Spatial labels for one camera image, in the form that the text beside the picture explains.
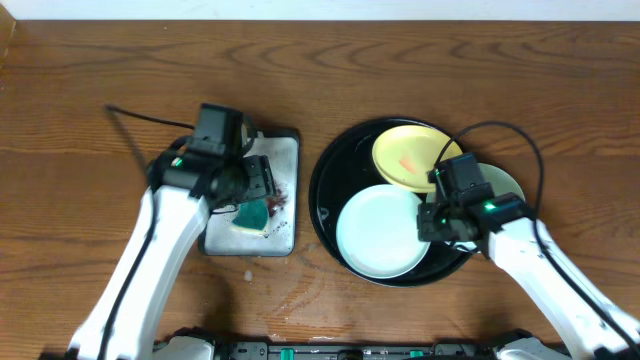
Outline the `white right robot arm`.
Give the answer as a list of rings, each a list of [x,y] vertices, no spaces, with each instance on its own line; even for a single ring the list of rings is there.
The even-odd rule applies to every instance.
[[[639,320],[608,299],[513,193],[460,205],[418,206],[423,242],[473,242],[526,292],[574,359],[637,359]]]

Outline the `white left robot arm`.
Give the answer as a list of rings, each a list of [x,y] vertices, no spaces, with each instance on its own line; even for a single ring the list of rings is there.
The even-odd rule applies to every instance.
[[[212,215],[274,192],[265,155],[224,159],[167,150],[149,164],[136,225],[103,294],[64,359],[212,359],[215,343],[155,335],[186,255]]]

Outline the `green yellow sponge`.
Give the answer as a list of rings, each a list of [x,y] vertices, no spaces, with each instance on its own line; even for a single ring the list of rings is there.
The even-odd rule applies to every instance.
[[[270,220],[270,214],[265,200],[255,200],[242,203],[232,220],[232,227],[240,232],[254,235],[264,235]]]

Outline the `light blue front plate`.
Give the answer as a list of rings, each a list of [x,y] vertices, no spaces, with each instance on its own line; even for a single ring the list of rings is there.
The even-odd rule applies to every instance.
[[[358,274],[391,279],[408,273],[430,244],[418,239],[418,195],[394,185],[375,185],[355,194],[342,208],[336,242]]]

